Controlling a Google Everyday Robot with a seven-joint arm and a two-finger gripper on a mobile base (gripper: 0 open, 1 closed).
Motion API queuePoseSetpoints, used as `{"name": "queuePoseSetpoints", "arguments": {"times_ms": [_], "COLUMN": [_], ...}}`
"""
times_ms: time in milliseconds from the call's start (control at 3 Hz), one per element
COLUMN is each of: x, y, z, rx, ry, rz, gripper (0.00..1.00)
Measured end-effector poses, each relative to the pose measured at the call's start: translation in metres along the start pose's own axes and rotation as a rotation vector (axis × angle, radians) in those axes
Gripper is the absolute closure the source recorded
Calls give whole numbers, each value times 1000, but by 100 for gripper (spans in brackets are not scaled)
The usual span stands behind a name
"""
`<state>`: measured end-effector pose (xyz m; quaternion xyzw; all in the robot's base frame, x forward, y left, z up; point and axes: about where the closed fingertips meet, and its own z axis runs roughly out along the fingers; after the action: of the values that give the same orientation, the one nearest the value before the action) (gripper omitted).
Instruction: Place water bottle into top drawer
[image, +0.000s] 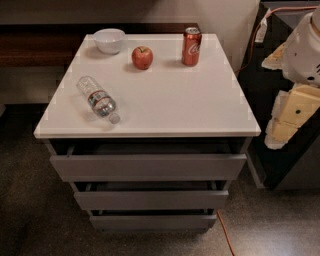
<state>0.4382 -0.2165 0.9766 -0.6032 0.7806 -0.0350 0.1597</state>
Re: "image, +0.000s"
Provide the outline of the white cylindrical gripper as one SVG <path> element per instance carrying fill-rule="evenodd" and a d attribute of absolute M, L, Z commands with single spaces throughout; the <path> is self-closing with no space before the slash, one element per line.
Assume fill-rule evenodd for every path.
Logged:
<path fill-rule="evenodd" d="M 285 44 L 261 64 L 270 70 L 282 69 L 285 78 L 301 83 L 288 92 L 280 90 L 275 98 L 264 140 L 269 149 L 281 149 L 320 108 L 319 30 L 319 13 L 307 14 Z"/>

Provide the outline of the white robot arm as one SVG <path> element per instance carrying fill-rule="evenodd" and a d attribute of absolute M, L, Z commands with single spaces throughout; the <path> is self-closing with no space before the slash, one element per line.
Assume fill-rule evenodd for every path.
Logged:
<path fill-rule="evenodd" d="M 262 62 L 262 67 L 281 70 L 293 82 L 274 100 L 264 143 L 281 149 L 320 107 L 320 6 L 306 14 L 287 40 Z"/>

